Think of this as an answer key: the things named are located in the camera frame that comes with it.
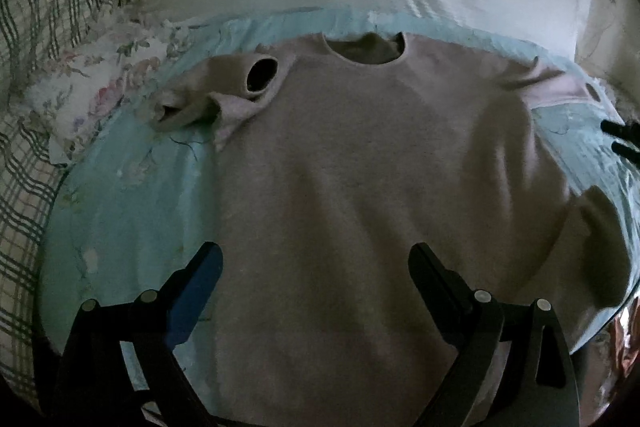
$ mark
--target floral pillow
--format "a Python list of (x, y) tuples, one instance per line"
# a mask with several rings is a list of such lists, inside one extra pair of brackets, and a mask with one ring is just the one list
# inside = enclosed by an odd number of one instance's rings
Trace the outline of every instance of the floral pillow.
[(41, 64), (24, 90), (23, 110), (49, 132), (54, 163), (77, 161), (111, 113), (188, 45), (188, 29), (124, 19), (101, 22), (91, 42)]

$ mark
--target checkered cloth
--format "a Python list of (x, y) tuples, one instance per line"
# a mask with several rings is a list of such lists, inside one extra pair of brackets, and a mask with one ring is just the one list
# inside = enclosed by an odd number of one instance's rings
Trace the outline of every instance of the checkered cloth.
[[(0, 0), (0, 110), (39, 62), (78, 45), (92, 19), (123, 0)], [(38, 407), (31, 349), (40, 242), (64, 171), (48, 136), (0, 116), (0, 375)]]

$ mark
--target round neckline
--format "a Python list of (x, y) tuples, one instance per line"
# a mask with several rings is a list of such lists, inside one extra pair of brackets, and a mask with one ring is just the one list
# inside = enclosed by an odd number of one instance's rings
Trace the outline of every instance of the round neckline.
[(400, 32), (402, 35), (402, 41), (404, 42), (404, 49), (399, 57), (390, 60), (389, 62), (384, 62), (383, 64), (364, 64), (362, 62), (356, 62), (355, 60), (351, 60), (350, 58), (345, 57), (344, 55), (340, 55), (336, 50), (334, 50), (326, 40), (326, 36), (324, 33), (318, 33), (318, 38), (324, 47), (325, 51), (327, 51), (330, 55), (334, 57), (338, 57), (341, 60), (345, 61), (347, 64), (351, 64), (352, 66), (357, 66), (359, 68), (388, 68), (390, 66), (394, 66), (399, 62), (404, 61), (409, 51), (409, 39), (407, 38), (407, 34), (405, 32)]

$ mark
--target sheet pattern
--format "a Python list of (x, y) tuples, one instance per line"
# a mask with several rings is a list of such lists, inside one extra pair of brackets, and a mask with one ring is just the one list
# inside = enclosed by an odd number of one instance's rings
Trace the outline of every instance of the sheet pattern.
[(39, 247), (65, 171), (49, 163), (49, 138), (11, 115), (10, 93), (32, 71), (78, 45), (90, 22), (123, 0), (0, 0), (0, 375), (38, 406), (31, 330)]

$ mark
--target light blue sheet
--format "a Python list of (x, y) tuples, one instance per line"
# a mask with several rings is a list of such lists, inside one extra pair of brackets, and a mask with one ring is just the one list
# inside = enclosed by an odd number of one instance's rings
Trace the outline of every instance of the light blue sheet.
[[(517, 60), (540, 56), (584, 75), (570, 60), (551, 56), (529, 42), (468, 30), (445, 20), (318, 9), (211, 20), (194, 31), (196, 43), (190, 51), (159, 71), (157, 85), (207, 56), (247, 52), (261, 43), (308, 33), (340, 38), (369, 31), (407, 31)], [(605, 96), (599, 86), (596, 89)], [(603, 111), (572, 104), (533, 113), (540, 136), (572, 189), (579, 194), (598, 185), (616, 205), (632, 261), (631, 292), (640, 265), (640, 174), (610, 151), (612, 140), (599, 131), (606, 117)], [(62, 351), (85, 299), (97, 298), (103, 305), (131, 301), (145, 289), (160, 287), (204, 241), (216, 240), (216, 188), (211, 175), (216, 156), (209, 134), (206, 126), (170, 136), (155, 134), (136, 120), (133, 107), (127, 107), (107, 124), (86, 158), (71, 171), (50, 218), (38, 294), (42, 324), (57, 349)], [(600, 330), (615, 311), (603, 310), (574, 347)], [(178, 346), (175, 354), (203, 403), (215, 412), (215, 368), (207, 343), (211, 319), (206, 311), (190, 340)], [(125, 351), (133, 364), (130, 350)], [(140, 378), (139, 371), (132, 371)]]

